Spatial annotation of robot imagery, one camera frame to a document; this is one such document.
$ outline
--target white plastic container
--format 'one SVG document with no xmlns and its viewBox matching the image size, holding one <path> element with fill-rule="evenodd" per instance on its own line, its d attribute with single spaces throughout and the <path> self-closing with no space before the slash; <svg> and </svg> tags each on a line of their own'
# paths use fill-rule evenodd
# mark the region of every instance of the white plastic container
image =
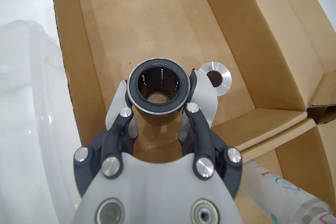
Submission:
<svg viewBox="0 0 336 224">
<path fill-rule="evenodd" d="M 253 161 L 243 165 L 240 188 L 275 224 L 309 224 L 316 210 L 332 214 L 327 203 Z"/>
<path fill-rule="evenodd" d="M 70 223 L 80 145 L 61 49 L 35 22 L 0 27 L 0 223 Z"/>
</svg>

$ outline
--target transparent plastic bin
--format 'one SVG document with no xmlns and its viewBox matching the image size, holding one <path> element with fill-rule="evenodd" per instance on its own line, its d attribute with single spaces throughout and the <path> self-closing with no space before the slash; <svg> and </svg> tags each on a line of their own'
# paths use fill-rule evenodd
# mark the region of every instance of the transparent plastic bin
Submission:
<svg viewBox="0 0 336 224">
<path fill-rule="evenodd" d="M 70 223 L 80 145 L 61 49 L 33 21 L 0 27 L 0 223 Z"/>
</svg>

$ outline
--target white cylinder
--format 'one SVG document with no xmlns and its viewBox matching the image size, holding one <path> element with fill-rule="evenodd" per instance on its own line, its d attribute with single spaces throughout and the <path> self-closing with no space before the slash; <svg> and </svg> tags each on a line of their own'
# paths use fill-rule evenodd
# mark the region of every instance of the white cylinder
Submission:
<svg viewBox="0 0 336 224">
<path fill-rule="evenodd" d="M 309 224 L 336 224 L 336 217 L 327 212 L 316 215 Z"/>
<path fill-rule="evenodd" d="M 275 224 L 303 223 L 313 207 L 332 213 L 327 203 L 253 161 L 243 165 L 240 188 Z"/>
</svg>

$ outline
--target screw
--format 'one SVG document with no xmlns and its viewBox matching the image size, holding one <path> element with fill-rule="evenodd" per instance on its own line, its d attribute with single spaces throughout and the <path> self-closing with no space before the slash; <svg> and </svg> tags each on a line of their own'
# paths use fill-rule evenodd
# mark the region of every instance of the screw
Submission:
<svg viewBox="0 0 336 224">
<path fill-rule="evenodd" d="M 120 110 L 119 114 L 121 117 L 127 118 L 132 114 L 132 110 L 130 107 L 124 107 Z"/>
<path fill-rule="evenodd" d="M 108 157 L 102 163 L 102 172 L 105 177 L 114 176 L 120 168 L 120 161 L 116 157 Z"/>
<path fill-rule="evenodd" d="M 199 158 L 196 162 L 197 172 L 204 178 L 212 177 L 214 173 L 214 166 L 211 160 L 208 158 Z"/>
<path fill-rule="evenodd" d="M 196 103 L 193 103 L 193 102 L 190 102 L 187 104 L 187 110 L 191 113 L 196 113 L 198 112 L 200 109 L 199 109 L 199 106 L 198 104 Z"/>
<path fill-rule="evenodd" d="M 81 163 L 84 160 L 86 160 L 88 155 L 89 155 L 89 149 L 87 147 L 80 147 L 75 152 L 74 159 L 75 161 Z"/>
<path fill-rule="evenodd" d="M 228 149 L 228 157 L 233 163 L 240 163 L 242 157 L 241 153 L 236 148 Z"/>
</svg>

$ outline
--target cardboard floor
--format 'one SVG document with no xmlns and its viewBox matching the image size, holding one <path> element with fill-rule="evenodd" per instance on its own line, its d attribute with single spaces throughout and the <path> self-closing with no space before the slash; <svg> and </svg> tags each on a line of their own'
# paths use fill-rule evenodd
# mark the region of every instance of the cardboard floor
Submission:
<svg viewBox="0 0 336 224">
<path fill-rule="evenodd" d="M 208 61 L 226 65 L 232 88 L 218 99 L 213 126 L 255 108 L 222 31 L 207 0 L 80 0 L 85 28 L 106 109 L 122 79 L 141 61 L 167 57 L 188 73 Z M 181 156 L 176 142 L 180 118 L 153 127 L 136 112 L 139 138 L 135 156 L 158 146 L 172 147 L 160 161 Z M 143 160 L 155 160 L 142 153 Z"/>
</svg>

